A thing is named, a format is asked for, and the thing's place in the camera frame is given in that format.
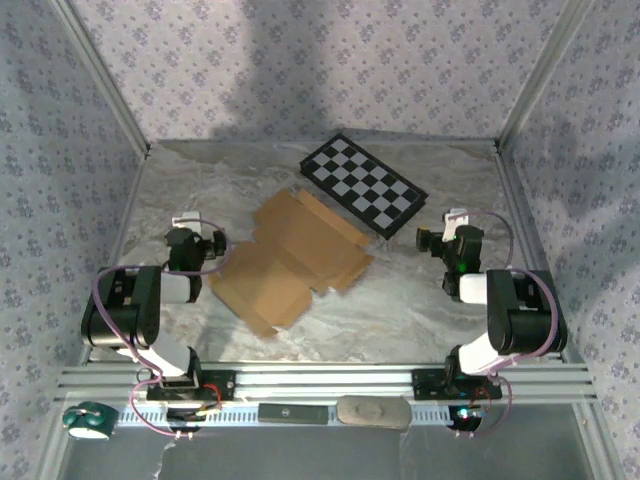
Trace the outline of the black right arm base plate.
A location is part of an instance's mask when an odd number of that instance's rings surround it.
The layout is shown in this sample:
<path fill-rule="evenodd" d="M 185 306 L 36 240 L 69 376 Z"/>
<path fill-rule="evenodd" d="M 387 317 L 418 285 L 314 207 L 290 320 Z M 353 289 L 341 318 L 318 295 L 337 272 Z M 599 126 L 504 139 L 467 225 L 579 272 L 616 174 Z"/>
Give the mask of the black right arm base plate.
<path fill-rule="evenodd" d="M 415 369 L 411 372 L 415 400 L 466 400 L 473 397 L 491 400 L 503 397 L 500 386 L 484 376 L 454 374 L 443 368 Z"/>

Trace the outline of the black and white checkerboard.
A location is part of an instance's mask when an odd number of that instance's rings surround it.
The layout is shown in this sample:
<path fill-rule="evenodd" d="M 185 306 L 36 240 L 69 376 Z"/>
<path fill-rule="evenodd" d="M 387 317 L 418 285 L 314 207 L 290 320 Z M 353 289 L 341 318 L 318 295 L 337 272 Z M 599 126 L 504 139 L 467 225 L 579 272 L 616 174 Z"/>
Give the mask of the black and white checkerboard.
<path fill-rule="evenodd" d="M 341 133 L 307 155 L 300 173 L 386 240 L 428 198 L 423 189 Z"/>

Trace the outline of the black rectangular flat device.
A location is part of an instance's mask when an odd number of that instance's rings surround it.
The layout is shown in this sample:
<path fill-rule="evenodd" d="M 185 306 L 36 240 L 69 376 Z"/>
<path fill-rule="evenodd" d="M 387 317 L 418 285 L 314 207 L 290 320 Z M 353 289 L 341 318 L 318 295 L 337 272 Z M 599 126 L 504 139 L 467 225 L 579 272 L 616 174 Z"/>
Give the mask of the black rectangular flat device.
<path fill-rule="evenodd" d="M 329 410 L 326 406 L 260 403 L 258 421 L 262 423 L 327 425 Z"/>

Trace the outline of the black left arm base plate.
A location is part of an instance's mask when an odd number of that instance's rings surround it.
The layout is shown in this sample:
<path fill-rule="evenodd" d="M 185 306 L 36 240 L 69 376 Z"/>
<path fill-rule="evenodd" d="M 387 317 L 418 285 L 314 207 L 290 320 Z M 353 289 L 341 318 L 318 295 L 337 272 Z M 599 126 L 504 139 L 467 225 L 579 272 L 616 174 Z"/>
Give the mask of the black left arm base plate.
<path fill-rule="evenodd" d="M 169 377 L 147 388 L 149 401 L 213 402 L 233 400 L 236 372 L 233 370 L 202 370 L 188 376 Z"/>

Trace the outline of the long aluminium base rail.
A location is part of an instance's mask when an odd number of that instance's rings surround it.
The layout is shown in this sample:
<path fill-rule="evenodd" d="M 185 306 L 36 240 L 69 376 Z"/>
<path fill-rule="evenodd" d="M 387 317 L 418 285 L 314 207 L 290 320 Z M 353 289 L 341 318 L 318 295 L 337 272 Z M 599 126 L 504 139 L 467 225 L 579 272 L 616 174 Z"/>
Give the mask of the long aluminium base rail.
<path fill-rule="evenodd" d="M 403 397 L 415 400 L 411 372 L 415 369 L 442 368 L 435 364 L 367 363 L 206 363 L 204 370 L 236 372 L 234 400 L 253 402 L 331 403 L 343 396 Z M 592 377 L 584 364 L 519 364 L 499 375 L 508 385 L 502 388 L 504 402 L 511 391 L 516 402 L 525 404 L 580 403 L 597 399 Z M 54 399 L 90 399 L 122 402 L 143 378 L 134 364 L 92 362 L 66 367 L 60 375 Z"/>

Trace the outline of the aluminium corner post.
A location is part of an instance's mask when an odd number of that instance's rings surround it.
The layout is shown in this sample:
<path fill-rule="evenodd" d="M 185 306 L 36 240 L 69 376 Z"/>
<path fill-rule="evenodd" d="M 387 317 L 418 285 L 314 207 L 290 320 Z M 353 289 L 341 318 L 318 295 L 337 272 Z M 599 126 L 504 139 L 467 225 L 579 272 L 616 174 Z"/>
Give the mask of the aluminium corner post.
<path fill-rule="evenodd" d="M 516 137 L 595 2 L 596 0 L 564 1 L 560 15 L 497 139 L 496 148 L 500 154 L 513 147 Z"/>
<path fill-rule="evenodd" d="M 149 144 L 72 2 L 70 0 L 46 1 L 57 15 L 71 44 L 76 49 L 83 65 L 96 83 L 130 144 L 140 157 L 145 158 L 149 151 Z"/>

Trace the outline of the brown cardboard paper box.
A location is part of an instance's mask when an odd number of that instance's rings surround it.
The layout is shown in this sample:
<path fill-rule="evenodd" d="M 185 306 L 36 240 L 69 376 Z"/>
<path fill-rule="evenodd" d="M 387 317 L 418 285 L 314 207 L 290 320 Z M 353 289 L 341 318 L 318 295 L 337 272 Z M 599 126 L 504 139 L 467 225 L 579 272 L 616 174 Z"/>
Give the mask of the brown cardboard paper box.
<path fill-rule="evenodd" d="M 374 260 L 369 237 L 305 190 L 279 191 L 253 218 L 253 239 L 233 248 L 209 286 L 260 337 L 293 325 L 313 293 L 347 291 Z"/>

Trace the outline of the aluminium side rail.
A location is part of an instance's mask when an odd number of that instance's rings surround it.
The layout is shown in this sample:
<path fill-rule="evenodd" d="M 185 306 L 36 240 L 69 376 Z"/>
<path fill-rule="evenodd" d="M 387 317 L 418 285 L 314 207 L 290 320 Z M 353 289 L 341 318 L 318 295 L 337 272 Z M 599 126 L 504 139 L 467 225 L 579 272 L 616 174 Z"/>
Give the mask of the aluminium side rail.
<path fill-rule="evenodd" d="M 514 165 L 506 161 L 497 146 L 494 146 L 494 162 L 504 199 L 511 218 L 520 261 L 528 270 L 549 270 L 546 254 L 528 204 L 525 189 Z"/>

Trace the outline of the black controller board with LED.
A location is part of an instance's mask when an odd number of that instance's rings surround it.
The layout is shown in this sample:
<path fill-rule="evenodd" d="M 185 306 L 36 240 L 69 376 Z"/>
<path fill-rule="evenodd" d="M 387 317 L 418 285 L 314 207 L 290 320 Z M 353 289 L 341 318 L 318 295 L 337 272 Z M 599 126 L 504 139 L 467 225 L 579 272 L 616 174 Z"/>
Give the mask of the black controller board with LED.
<path fill-rule="evenodd" d="M 480 427 L 485 410 L 480 406 L 450 405 L 449 415 L 451 420 L 449 429 L 458 433 L 473 434 Z"/>

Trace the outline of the green tape roll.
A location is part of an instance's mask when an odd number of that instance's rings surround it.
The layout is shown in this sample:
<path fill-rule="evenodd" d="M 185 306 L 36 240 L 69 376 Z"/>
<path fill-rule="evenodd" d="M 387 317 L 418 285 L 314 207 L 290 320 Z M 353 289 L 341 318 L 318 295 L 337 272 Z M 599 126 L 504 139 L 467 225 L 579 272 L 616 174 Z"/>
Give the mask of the green tape roll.
<path fill-rule="evenodd" d="M 71 438 L 108 440 L 118 418 L 118 410 L 102 403 L 85 401 L 67 408 L 62 415 L 62 424 Z"/>

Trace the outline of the grey oval metal plate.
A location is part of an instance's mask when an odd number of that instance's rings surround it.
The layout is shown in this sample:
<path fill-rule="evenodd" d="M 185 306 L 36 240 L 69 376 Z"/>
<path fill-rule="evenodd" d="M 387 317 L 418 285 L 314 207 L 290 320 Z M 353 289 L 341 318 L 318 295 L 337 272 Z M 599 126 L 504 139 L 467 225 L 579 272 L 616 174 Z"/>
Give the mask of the grey oval metal plate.
<path fill-rule="evenodd" d="M 401 397 L 343 396 L 336 413 L 340 422 L 359 427 L 405 430 L 412 421 L 411 405 Z"/>

